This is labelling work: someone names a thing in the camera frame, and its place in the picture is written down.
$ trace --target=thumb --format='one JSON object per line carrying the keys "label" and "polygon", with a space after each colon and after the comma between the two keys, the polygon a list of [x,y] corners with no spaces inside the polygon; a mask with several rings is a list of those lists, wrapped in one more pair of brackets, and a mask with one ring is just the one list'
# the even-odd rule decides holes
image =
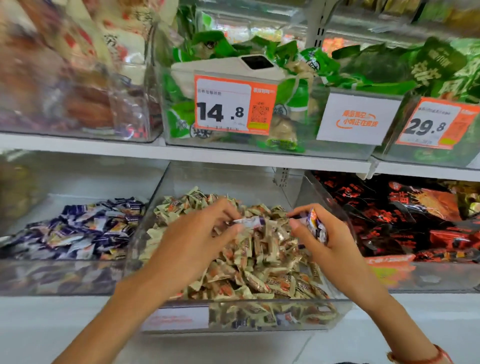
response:
{"label": "thumb", "polygon": [[215,242],[215,245],[219,249],[222,249],[230,241],[235,239],[235,237],[238,235],[238,233],[241,232],[243,229],[244,229],[244,226],[241,225],[241,224],[235,224],[233,226],[230,226],[221,235],[219,235],[219,236],[217,236],[216,238],[213,239],[214,242]]}
{"label": "thumb", "polygon": [[301,244],[305,245],[317,263],[321,264],[322,261],[328,259],[331,254],[330,249],[316,240],[305,225],[294,218],[291,218],[289,223],[292,227],[292,235],[298,238]]}

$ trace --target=bracelet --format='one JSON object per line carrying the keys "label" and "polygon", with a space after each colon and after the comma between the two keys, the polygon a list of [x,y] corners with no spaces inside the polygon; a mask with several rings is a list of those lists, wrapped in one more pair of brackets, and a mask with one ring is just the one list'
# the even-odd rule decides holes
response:
{"label": "bracelet", "polygon": [[448,354],[440,346],[435,345],[435,347],[438,350],[438,354],[433,359],[399,362],[392,352],[389,352],[387,354],[387,359],[395,364],[437,364],[441,362],[443,359],[446,359],[448,360],[449,363],[453,364],[452,359],[450,359],[450,356],[448,356]]}

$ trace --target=black screen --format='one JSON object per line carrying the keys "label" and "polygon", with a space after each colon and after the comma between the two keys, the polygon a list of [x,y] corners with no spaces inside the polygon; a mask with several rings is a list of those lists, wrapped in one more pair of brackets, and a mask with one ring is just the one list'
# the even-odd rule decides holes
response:
{"label": "black screen", "polygon": [[242,60],[249,66],[252,70],[262,70],[264,68],[272,68],[273,65],[270,61],[264,56],[248,56],[242,57]]}

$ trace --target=forearm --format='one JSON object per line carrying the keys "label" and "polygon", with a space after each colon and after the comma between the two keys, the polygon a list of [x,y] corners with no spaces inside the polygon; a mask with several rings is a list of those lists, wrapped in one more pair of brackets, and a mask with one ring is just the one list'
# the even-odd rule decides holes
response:
{"label": "forearm", "polygon": [[119,283],[100,313],[52,364],[110,364],[140,325],[157,308],[153,282],[137,277]]}
{"label": "forearm", "polygon": [[379,307],[367,313],[399,361],[429,360],[437,355],[437,348],[392,296],[385,297]]}

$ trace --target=qr code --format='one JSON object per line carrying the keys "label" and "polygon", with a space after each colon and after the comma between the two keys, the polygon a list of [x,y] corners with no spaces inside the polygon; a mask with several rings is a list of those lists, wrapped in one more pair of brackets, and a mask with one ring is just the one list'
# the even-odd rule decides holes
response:
{"label": "qr code", "polygon": [[252,122],[267,122],[268,106],[254,105],[252,109]]}

